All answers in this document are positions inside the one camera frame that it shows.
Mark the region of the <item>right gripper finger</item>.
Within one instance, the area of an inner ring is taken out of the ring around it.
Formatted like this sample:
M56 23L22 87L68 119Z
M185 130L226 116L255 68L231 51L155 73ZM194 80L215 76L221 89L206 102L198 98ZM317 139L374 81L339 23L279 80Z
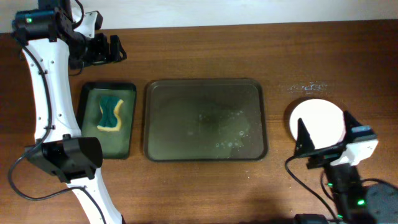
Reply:
M349 111L343 112L346 134L343 138L345 144L353 143L361 137L361 132L355 130L360 127L361 124L349 113Z
M302 118L297 121L297 139L295 144L295 157L310 157L315 151L315 146Z

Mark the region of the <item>white plate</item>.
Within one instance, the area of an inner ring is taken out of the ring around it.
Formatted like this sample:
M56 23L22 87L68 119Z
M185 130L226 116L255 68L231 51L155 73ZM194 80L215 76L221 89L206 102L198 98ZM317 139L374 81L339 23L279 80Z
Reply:
M293 108L289 116L289 130L295 140L299 118L302 119L315 149L335 145L345 135L343 111L330 101L309 99Z

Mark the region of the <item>green and yellow sponge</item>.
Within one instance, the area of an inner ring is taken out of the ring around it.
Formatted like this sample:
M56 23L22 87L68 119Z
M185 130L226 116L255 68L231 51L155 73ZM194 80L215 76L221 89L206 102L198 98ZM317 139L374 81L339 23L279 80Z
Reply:
M105 132L116 132L121 129L119 110L124 101L116 96L105 95L100 98L99 108L102 117L97 129Z

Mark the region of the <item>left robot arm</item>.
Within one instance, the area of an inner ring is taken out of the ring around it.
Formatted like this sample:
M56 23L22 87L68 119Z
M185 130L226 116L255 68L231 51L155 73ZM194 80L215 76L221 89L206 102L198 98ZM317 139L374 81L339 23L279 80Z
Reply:
M100 32L102 23L98 11L75 14L66 1L15 15L12 34L29 64L36 116L35 144L22 158L66 184L91 223L123 223L103 181L100 141L81 134L68 76L126 58L118 37Z

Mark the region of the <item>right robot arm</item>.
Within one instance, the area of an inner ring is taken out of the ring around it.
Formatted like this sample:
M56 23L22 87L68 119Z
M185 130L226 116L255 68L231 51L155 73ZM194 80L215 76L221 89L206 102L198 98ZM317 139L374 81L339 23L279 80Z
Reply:
M342 141L315 149L303 120L290 162L307 158L307 168L322 168L337 212L335 222L397 223L397 187L377 178L363 179L357 165L369 158L379 141L370 126L359 123L348 111L343 113L346 133Z

